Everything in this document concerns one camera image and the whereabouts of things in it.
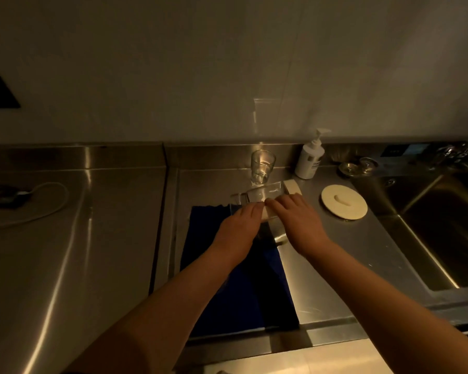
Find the blue cloth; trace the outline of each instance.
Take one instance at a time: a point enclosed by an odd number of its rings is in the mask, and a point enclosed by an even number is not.
[[[181,270],[206,251],[220,224],[230,215],[228,206],[192,208]],[[208,303],[191,337],[259,328],[290,330],[299,325],[274,239],[257,237],[247,258],[231,272]]]

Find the soap dispenser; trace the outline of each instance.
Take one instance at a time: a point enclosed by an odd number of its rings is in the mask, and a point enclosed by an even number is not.
[[[295,168],[295,175],[303,179],[310,179],[315,175],[315,171],[324,155],[324,148],[322,148],[320,138],[326,132],[331,132],[331,130],[317,129],[316,137],[303,146]]]

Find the white cable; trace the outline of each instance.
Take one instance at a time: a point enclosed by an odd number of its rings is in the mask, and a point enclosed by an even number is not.
[[[59,185],[61,186],[63,189],[64,189],[64,199],[63,201],[59,204],[59,206],[57,206],[55,209],[49,211],[49,212],[45,212],[43,214],[39,214],[39,215],[35,215],[35,216],[32,216],[31,218],[26,218],[26,219],[21,219],[21,220],[14,220],[12,222],[3,222],[3,223],[0,223],[0,228],[5,228],[5,227],[10,227],[10,226],[16,226],[18,224],[23,224],[23,223],[28,223],[28,222],[31,222],[33,220],[37,220],[37,219],[40,219],[40,218],[44,218],[45,216],[48,216],[48,215],[52,215],[53,213],[55,212],[58,212],[61,208],[63,208],[67,203],[68,203],[68,199],[69,199],[69,190],[68,188],[60,183],[60,182],[44,182],[44,183],[41,183],[37,186],[35,186],[33,188],[33,190],[31,190],[29,193],[28,192],[23,192],[22,194],[33,194],[35,193],[39,188],[43,188],[44,186],[47,186],[47,185]]]

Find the stainless steel sink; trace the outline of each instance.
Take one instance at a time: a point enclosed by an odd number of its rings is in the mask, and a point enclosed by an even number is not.
[[[352,183],[431,290],[468,287],[468,173]]]

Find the white wall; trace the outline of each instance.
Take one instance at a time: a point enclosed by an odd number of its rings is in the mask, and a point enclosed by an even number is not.
[[[0,144],[468,135],[468,0],[0,0]]]

